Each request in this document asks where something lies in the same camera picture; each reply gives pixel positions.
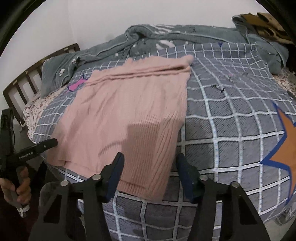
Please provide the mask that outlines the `person's left hand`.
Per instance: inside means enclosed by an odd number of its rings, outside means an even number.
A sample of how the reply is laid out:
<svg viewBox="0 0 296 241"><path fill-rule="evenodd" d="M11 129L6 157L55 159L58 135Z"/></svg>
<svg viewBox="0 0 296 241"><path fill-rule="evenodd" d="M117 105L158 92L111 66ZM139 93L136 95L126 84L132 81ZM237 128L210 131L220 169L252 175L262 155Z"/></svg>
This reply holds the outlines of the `person's left hand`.
<svg viewBox="0 0 296 241"><path fill-rule="evenodd" d="M6 178L1 178L1 189L4 194L4 199L9 204L13 205L14 199L11 195L12 192L15 192L17 195L16 202L21 205L26 205L30 202L32 194L30 188L30 178L29 172L26 166L22 166L19 168L20 170L20 178L21 183L19 187L16 189L15 185Z"/></svg>

